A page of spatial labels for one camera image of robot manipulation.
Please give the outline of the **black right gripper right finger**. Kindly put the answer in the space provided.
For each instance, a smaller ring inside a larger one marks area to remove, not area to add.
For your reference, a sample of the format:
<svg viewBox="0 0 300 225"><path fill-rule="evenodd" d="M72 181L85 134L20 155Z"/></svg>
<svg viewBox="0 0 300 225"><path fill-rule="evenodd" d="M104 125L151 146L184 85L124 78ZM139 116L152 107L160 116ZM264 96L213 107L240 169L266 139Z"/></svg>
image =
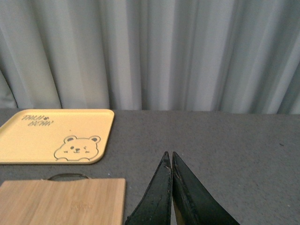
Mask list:
<svg viewBox="0 0 300 225"><path fill-rule="evenodd" d="M186 225L237 225L180 156L172 154L174 203Z"/></svg>

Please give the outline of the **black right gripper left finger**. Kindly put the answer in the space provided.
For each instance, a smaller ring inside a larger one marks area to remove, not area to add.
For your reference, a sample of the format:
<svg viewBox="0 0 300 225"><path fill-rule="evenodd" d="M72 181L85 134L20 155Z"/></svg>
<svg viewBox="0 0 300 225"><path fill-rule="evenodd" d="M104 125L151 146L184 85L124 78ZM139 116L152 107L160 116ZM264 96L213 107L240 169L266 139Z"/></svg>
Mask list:
<svg viewBox="0 0 300 225"><path fill-rule="evenodd" d="M137 207L126 225L169 225L171 223L173 173L166 151Z"/></svg>

